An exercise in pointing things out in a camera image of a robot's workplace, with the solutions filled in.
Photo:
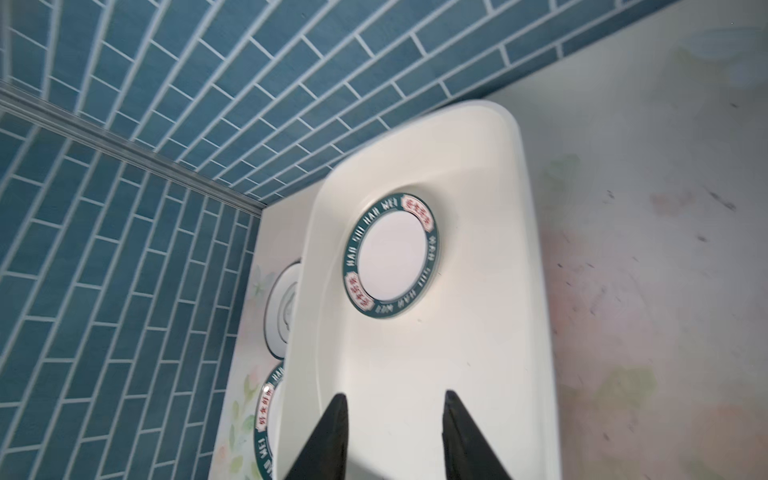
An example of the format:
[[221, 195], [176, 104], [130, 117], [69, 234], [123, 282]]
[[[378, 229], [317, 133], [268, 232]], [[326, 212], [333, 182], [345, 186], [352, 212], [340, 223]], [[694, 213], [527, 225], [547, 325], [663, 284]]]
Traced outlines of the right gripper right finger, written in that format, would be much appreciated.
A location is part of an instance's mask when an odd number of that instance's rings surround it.
[[512, 479], [453, 390], [444, 397], [442, 440], [448, 480]]

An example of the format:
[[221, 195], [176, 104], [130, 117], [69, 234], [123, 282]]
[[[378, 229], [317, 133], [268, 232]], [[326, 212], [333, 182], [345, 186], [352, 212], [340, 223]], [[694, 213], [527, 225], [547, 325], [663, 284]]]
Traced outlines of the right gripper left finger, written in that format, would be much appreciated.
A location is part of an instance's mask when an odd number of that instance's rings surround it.
[[349, 415], [347, 398], [336, 394], [297, 459], [287, 480], [344, 480], [347, 467]]

